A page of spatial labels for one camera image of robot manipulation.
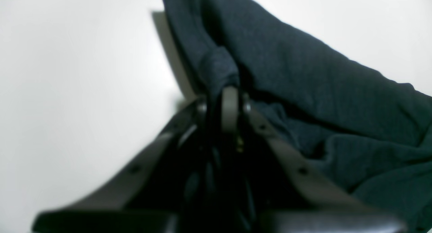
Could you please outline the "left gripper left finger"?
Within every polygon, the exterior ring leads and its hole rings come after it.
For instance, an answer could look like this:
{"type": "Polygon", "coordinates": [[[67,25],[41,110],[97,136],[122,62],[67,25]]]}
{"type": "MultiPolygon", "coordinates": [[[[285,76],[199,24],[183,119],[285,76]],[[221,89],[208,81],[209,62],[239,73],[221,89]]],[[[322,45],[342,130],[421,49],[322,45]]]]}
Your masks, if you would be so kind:
{"type": "Polygon", "coordinates": [[[204,95],[174,115],[112,179],[73,204],[37,215],[34,233],[178,233],[192,170],[187,141],[207,114],[204,95]]]}

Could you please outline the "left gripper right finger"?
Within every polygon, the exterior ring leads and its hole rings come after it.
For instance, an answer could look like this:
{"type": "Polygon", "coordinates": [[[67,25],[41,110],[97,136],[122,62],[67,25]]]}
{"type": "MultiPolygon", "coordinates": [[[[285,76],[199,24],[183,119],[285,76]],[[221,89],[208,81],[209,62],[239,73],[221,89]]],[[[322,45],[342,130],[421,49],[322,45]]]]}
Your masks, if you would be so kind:
{"type": "Polygon", "coordinates": [[[221,131],[246,179],[259,233],[405,233],[397,216],[349,196],[312,167],[250,102],[228,86],[221,131]]]}

